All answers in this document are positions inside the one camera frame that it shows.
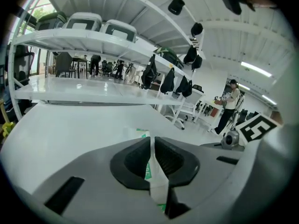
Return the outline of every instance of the black slot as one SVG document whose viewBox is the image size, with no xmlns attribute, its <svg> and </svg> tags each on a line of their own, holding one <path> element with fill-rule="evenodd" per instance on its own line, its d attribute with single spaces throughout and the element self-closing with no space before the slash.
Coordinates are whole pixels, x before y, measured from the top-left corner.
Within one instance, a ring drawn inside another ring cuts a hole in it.
<svg viewBox="0 0 299 224">
<path fill-rule="evenodd" d="M 150 183 L 145 178 L 150 159 L 150 137 L 119 151 L 110 160 L 113 177 L 129 189 L 149 190 Z"/>
<path fill-rule="evenodd" d="M 233 165 L 236 165 L 239 161 L 237 159 L 228 158 L 228 157 L 224 157 L 224 156 L 219 156 L 218 158 L 216 158 L 216 160 L 219 160 L 221 162 L 226 162 L 226 163 L 229 163 L 229 164 L 233 164 Z"/>
<path fill-rule="evenodd" d="M 170 187 L 188 185 L 199 170 L 199 160 L 160 137 L 155 137 L 155 154 L 161 169 L 169 179 Z"/>
<path fill-rule="evenodd" d="M 64 185 L 45 203 L 45 206 L 61 215 L 84 181 L 83 178 L 79 177 L 69 178 L 69 180 L 66 181 Z"/>
</svg>

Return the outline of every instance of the black chair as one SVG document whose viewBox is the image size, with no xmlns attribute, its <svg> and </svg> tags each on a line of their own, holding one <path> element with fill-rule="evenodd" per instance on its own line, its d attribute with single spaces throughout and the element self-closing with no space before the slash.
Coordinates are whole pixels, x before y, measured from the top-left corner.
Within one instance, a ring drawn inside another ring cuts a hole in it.
<svg viewBox="0 0 299 224">
<path fill-rule="evenodd" d="M 60 73 L 64 72 L 66 77 L 66 73 L 69 73 L 69 77 L 71 77 L 72 73 L 75 73 L 76 78 L 76 70 L 71 67 L 71 63 L 73 58 L 67 52 L 61 52 L 60 55 L 56 57 L 56 77 L 59 77 Z"/>
<path fill-rule="evenodd" d="M 8 72 L 8 54 L 10 44 L 7 46 L 7 55 L 5 60 L 5 71 Z M 17 45 L 14 55 L 14 78 L 18 81 L 29 80 L 31 65 L 34 59 L 34 52 L 28 51 L 28 46 Z"/>
</svg>

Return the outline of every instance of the cap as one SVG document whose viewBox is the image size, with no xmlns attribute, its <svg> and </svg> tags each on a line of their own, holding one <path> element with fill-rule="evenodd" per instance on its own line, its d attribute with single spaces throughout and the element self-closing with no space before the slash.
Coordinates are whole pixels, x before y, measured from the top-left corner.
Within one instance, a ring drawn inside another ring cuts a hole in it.
<svg viewBox="0 0 299 224">
<path fill-rule="evenodd" d="M 230 80 L 230 84 L 237 84 L 238 82 L 235 79 Z"/>
</svg>

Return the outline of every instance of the black pants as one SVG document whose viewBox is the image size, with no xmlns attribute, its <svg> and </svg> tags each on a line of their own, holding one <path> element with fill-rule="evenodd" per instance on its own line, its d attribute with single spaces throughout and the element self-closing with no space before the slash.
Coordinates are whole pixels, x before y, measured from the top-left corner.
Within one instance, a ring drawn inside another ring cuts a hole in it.
<svg viewBox="0 0 299 224">
<path fill-rule="evenodd" d="M 216 133 L 220 134 L 221 131 L 224 129 L 224 127 L 226 126 L 226 124 L 229 121 L 229 118 L 232 117 L 233 113 L 235 112 L 235 110 L 229 110 L 229 109 L 225 109 L 223 112 L 223 115 L 221 116 L 221 119 L 219 121 L 219 125 L 217 128 L 215 128 Z"/>
<path fill-rule="evenodd" d="M 119 78 L 121 78 L 121 74 L 122 74 L 122 68 L 121 69 L 117 69 L 115 77 L 117 78 L 117 75 L 119 74 Z"/>
<path fill-rule="evenodd" d="M 99 74 L 99 62 L 97 60 L 91 59 L 90 60 L 90 68 L 89 68 L 89 74 L 93 74 L 93 68 L 95 66 L 95 75 L 97 76 Z"/>
</svg>

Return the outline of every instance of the table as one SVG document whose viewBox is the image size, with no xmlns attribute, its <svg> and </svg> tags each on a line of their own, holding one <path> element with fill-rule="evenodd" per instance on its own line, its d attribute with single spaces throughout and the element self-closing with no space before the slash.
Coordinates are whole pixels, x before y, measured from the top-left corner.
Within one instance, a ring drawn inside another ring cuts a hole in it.
<svg viewBox="0 0 299 224">
<path fill-rule="evenodd" d="M 13 184 L 32 194 L 81 154 L 130 140 L 124 127 L 186 142 L 183 131 L 150 105 L 70 106 L 38 103 L 12 130 L 0 152 Z"/>
<path fill-rule="evenodd" d="M 80 78 L 80 65 L 79 62 L 86 63 L 86 79 L 87 79 L 87 60 L 81 57 L 73 57 L 72 69 L 74 69 L 74 62 L 77 62 L 77 72 L 78 72 L 78 79 Z"/>
<path fill-rule="evenodd" d="M 210 105 L 210 106 L 212 106 L 212 107 L 214 107 L 214 108 L 216 108 L 218 110 L 217 113 L 216 113 L 216 115 L 215 115 L 215 117 L 213 118 L 213 121 L 211 123 L 209 123 L 209 121 L 207 119 L 203 119 L 203 118 L 201 118 L 201 119 L 204 120 L 205 122 L 207 122 L 208 124 L 210 124 L 210 127 L 209 127 L 208 131 L 211 131 L 212 128 L 216 128 L 216 124 L 215 123 L 216 123 L 216 120 L 218 119 L 221 111 L 223 110 L 223 107 L 221 105 L 217 105 L 217 104 L 215 104 L 213 102 L 210 102 L 210 101 L 207 101 L 207 100 L 202 101 L 202 103 L 203 103 L 202 107 L 200 108 L 200 110 L 199 110 L 199 112 L 198 112 L 198 114 L 197 114 L 197 116 L 196 116 L 196 118 L 195 118 L 195 120 L 193 122 L 196 123 L 197 120 L 198 120 L 198 118 L 200 117 L 200 114 L 201 113 L 204 114 L 207 106 Z"/>
</svg>

